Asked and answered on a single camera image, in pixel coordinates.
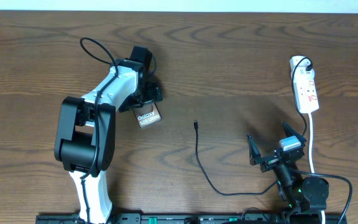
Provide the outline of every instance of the cable end connector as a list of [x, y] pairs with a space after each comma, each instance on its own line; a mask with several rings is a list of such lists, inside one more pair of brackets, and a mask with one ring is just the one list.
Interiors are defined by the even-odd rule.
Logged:
[[198, 130], [198, 122], [197, 122], [197, 120], [194, 120], [194, 129]]

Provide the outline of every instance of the black wire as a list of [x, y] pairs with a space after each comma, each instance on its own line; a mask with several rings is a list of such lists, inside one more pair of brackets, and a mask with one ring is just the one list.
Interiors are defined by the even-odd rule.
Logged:
[[295, 66], [295, 68], [293, 69], [292, 79], [291, 79], [292, 95], [293, 95], [293, 101], [294, 101], [294, 103], [295, 103], [295, 108], [296, 108], [296, 111], [298, 112], [298, 114], [302, 117], [303, 122], [305, 123], [305, 129], [303, 130], [302, 137], [305, 135], [306, 130], [308, 129], [308, 123], [306, 122], [306, 119], [305, 119], [305, 117], [303, 116], [303, 114], [300, 113], [300, 111], [299, 111], [299, 109], [298, 109], [298, 105], [296, 104], [295, 90], [294, 90], [294, 87], [293, 87], [293, 80], [294, 80], [294, 77], [295, 77], [296, 69], [298, 68], [298, 66], [300, 65], [300, 63], [301, 63], [304, 59], [308, 59], [308, 60], [310, 61], [311, 65], [313, 64], [312, 61], [310, 60], [310, 58], [308, 58], [308, 57], [302, 58], [302, 59], [297, 63], [297, 65]]
[[340, 224], [340, 222], [342, 221], [342, 219], [345, 217], [345, 214], [347, 212], [347, 209], [349, 208], [349, 205], [351, 204], [351, 200], [352, 200], [352, 194], [353, 194], [353, 186], [350, 180], [346, 179], [345, 177], [341, 177], [338, 175], [331, 175], [331, 174], [317, 174], [317, 173], [310, 173], [310, 172], [305, 172], [305, 171], [300, 171], [300, 170], [296, 170], [296, 169], [292, 169], [291, 167], [287, 167], [290, 171], [292, 172], [297, 172], [299, 174], [303, 174], [303, 175], [310, 175], [310, 176], [315, 176], [315, 177], [327, 177], [327, 178], [335, 178], [335, 179], [339, 179], [339, 180], [343, 180], [345, 181], [348, 185], [349, 185], [349, 196], [347, 197], [347, 202], [345, 205], [345, 208], [343, 209], [343, 212], [341, 214], [341, 216], [339, 217], [339, 220], [337, 222], [337, 224]]
[[[84, 40], [89, 40], [89, 41], [95, 43], [96, 45], [98, 45], [99, 47], [101, 47], [109, 55], [112, 62], [109, 63], [105, 60], [101, 60], [100, 58], [97, 58], [93, 54], [91, 54], [88, 50], [85, 49], [84, 45], [82, 44], [82, 41], [84, 41]], [[95, 134], [96, 134], [96, 138], [95, 138], [96, 150], [95, 150], [95, 154], [93, 156], [91, 167], [89, 168], [89, 170], [87, 171], [87, 173], [85, 175], [80, 177], [81, 179], [85, 179], [87, 176], [90, 175], [91, 171], [96, 166], [96, 162], [98, 161], [98, 154], [99, 154], [99, 109], [98, 109], [99, 104], [98, 103], [99, 103], [99, 99], [100, 99], [100, 96], [102, 95], [103, 91], [107, 88], [107, 86], [110, 85], [112, 83], [112, 81], [114, 81], [114, 79], [116, 79], [116, 77], [118, 76], [118, 66], [117, 66], [117, 63], [116, 63], [114, 57], [110, 54], [110, 52], [96, 40], [90, 39], [89, 37], [83, 37], [80, 39], [80, 45], [81, 45], [82, 49], [91, 57], [95, 58], [96, 60], [98, 60], [100, 62], [107, 63], [109, 65], [113, 64], [114, 67], [116, 68], [115, 76], [112, 79], [110, 79], [106, 84], [104, 84], [104, 86], [97, 92], [96, 98], [94, 100], [94, 128], [95, 128]]]
[[154, 75], [155, 71], [157, 70], [157, 61], [153, 55], [153, 61], [154, 61], [154, 69], [152, 72], [150, 72], [149, 76], [151, 77], [152, 75]]
[[90, 41], [90, 42], [93, 42], [93, 43], [95, 43], [97, 46], [101, 47], [101, 48], [109, 55], [110, 59], [112, 60], [112, 63], [113, 63], [114, 66], [117, 68], [116, 61], [114, 60], [114, 58], [112, 57], [112, 55], [110, 54], [110, 52], [109, 52], [108, 49], [106, 49], [103, 45], [101, 45], [99, 42], [97, 42], [97, 41], [94, 40], [94, 39], [91, 39], [91, 38], [89, 38], [89, 37], [83, 37], [83, 38], [80, 39], [80, 45], [81, 45], [82, 49], [83, 49], [89, 56], [95, 58], [96, 60], [98, 60], [98, 61], [100, 61], [100, 62], [109, 64], [109, 65], [111, 64], [111, 62], [107, 62], [107, 61], [105, 61], [105, 60], [101, 60], [100, 58], [97, 58], [97, 57], [95, 57], [93, 54], [91, 54], [91, 52], [89, 52], [89, 51], [84, 47], [84, 45], [82, 44], [82, 41], [84, 41], [84, 40], [88, 40], [88, 41]]
[[214, 185], [212, 184], [212, 182], [209, 180], [208, 176], [206, 175], [206, 172], [203, 168], [203, 166], [201, 165], [201, 162], [200, 162], [200, 159], [198, 158], [198, 122], [197, 120], [194, 122], [194, 129], [196, 130], [196, 158], [197, 158], [197, 162], [198, 162], [198, 165], [200, 166], [201, 168], [201, 171], [203, 171], [203, 174], [206, 178], [206, 180], [208, 181], [208, 183], [210, 184], [210, 186], [212, 187], [212, 189], [214, 189], [214, 191], [216, 193], [218, 193], [219, 195], [222, 195], [222, 196], [236, 196], [236, 195], [263, 195], [264, 193], [266, 193], [268, 190], [270, 190], [275, 184], [276, 184], [276, 181], [274, 183], [272, 183], [270, 186], [268, 186], [263, 192], [261, 193], [231, 193], [231, 194], [225, 194], [225, 193], [222, 193], [220, 191], [218, 191]]
[[263, 216], [264, 218], [266, 219], [266, 221], [268, 221], [269, 219], [266, 217], [266, 215], [257, 207], [250, 207], [250, 208], [247, 208], [247, 210], [244, 211], [244, 213], [241, 215], [241, 220], [242, 220], [242, 217], [244, 217], [244, 219], [246, 218], [246, 214], [249, 210], [258, 210]]
[[86, 222], [90, 223], [90, 205], [88, 203], [88, 198], [86, 197], [86, 189], [85, 189], [85, 179], [81, 180], [82, 185], [82, 194], [84, 195], [85, 207], [86, 207]]

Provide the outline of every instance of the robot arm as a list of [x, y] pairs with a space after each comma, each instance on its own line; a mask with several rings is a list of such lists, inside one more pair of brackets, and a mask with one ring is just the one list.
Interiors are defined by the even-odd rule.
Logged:
[[[114, 154], [116, 111], [162, 100], [159, 88], [146, 82], [151, 58], [150, 51], [135, 46], [130, 58], [117, 60], [117, 77], [114, 78], [116, 68], [112, 66], [107, 77], [94, 90], [81, 98], [69, 96], [62, 103], [55, 158], [63, 162], [64, 169], [74, 180], [81, 204], [80, 218], [86, 222], [89, 219], [91, 223], [106, 223], [112, 210], [105, 170]], [[95, 114], [96, 93], [113, 78], [101, 93], [98, 114]], [[95, 116], [98, 116], [99, 124], [98, 152], [95, 129], [93, 134], [75, 130], [75, 126], [94, 127]], [[92, 166], [96, 153], [96, 165]], [[82, 180], [87, 172], [90, 175]]]
[[273, 155], [261, 157], [251, 135], [248, 135], [248, 145], [250, 164], [259, 164], [262, 172], [274, 171], [280, 195], [291, 208], [291, 211], [285, 214], [286, 221], [289, 222], [293, 213], [320, 214], [324, 211], [327, 208], [329, 184], [320, 177], [302, 178], [297, 172], [299, 170], [295, 162], [305, 155], [303, 147], [306, 139], [286, 122], [283, 122], [283, 128], [287, 138], [279, 142], [280, 148], [274, 150]]

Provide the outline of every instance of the dark wooden surface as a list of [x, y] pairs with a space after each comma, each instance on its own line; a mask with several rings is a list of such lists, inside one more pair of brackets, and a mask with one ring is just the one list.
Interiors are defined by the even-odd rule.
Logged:
[[[92, 90], [108, 67], [86, 55], [81, 37], [100, 40], [117, 58], [147, 46], [158, 61], [163, 120], [140, 130], [117, 115], [108, 189], [117, 207], [145, 213], [276, 210], [273, 180], [249, 165], [246, 134], [271, 153], [288, 121], [303, 123], [291, 97], [289, 59], [313, 59], [320, 110], [313, 113], [314, 164], [354, 186], [347, 214], [358, 223], [358, 15], [0, 11], [0, 223], [33, 223], [40, 213], [79, 209], [74, 184], [53, 146], [62, 100]], [[95, 54], [102, 51], [90, 46]], [[299, 167], [309, 170], [306, 158]], [[341, 212], [348, 187], [329, 180], [328, 211]]]

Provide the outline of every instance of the power strip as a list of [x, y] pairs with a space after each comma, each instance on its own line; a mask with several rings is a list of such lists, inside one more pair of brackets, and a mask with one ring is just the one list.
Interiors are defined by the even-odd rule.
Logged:
[[[294, 56], [291, 58], [291, 78], [294, 75], [294, 68], [303, 58], [304, 56]], [[310, 63], [310, 60], [304, 59], [296, 68], [293, 79], [296, 105], [301, 113], [311, 113], [319, 108], [316, 85], [314, 84], [314, 69], [306, 71], [306, 67]]]
[[[296, 107], [300, 113], [309, 115], [309, 165], [310, 171], [314, 173], [313, 166], [313, 119], [311, 112], [316, 111], [318, 106], [316, 85], [314, 84], [314, 69], [312, 62], [305, 56], [294, 56], [290, 60], [291, 79], [293, 78], [293, 90], [295, 94]], [[307, 71], [307, 66], [311, 65], [311, 70]], [[321, 211], [321, 224], [326, 223], [325, 211]]]

